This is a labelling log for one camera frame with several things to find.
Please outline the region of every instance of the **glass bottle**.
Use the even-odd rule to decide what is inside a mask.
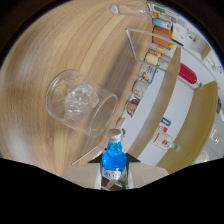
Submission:
[[[119,129],[108,131],[107,151],[102,156],[102,174],[109,180],[118,180],[125,172],[127,156],[122,152],[121,137]]]
[[[110,11],[114,15],[143,16],[145,14],[153,14],[146,8],[136,5],[111,5]]]

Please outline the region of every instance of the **blue liquid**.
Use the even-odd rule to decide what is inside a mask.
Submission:
[[[121,142],[108,142],[107,151],[102,156],[102,166],[105,170],[123,172],[127,156],[122,152]]]

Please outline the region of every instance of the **clear glass jar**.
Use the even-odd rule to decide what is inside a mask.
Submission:
[[[174,149],[178,152],[180,150],[180,146],[176,145],[173,142],[173,138],[170,135],[166,134],[163,130],[164,126],[159,125],[154,133],[153,138],[151,139],[151,143],[162,149]]]
[[[215,143],[218,144],[220,140],[220,134],[215,124],[213,124],[212,131],[209,135],[209,138]]]

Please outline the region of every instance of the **label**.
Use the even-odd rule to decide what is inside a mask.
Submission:
[[[165,124],[166,126],[170,126],[171,125],[171,121],[169,121],[168,119],[166,119],[165,117],[162,118],[161,122],[163,124]]]
[[[114,170],[104,170],[104,176],[109,180],[118,180],[121,177],[121,172]]]

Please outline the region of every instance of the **bottle cap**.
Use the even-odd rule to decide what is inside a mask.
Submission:
[[[111,142],[119,142],[121,140],[122,131],[120,129],[110,129],[108,131],[108,138]]]

